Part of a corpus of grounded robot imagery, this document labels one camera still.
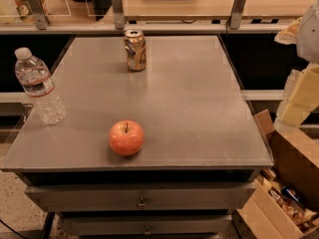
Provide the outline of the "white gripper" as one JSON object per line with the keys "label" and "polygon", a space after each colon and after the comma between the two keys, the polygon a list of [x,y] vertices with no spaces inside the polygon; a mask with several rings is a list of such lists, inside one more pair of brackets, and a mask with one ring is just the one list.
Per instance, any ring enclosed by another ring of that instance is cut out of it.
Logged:
{"label": "white gripper", "polygon": [[302,18],[277,33],[274,41],[283,45],[296,43],[297,55],[310,62],[302,71],[291,71],[276,113],[275,128],[293,130],[319,107],[319,0]]}

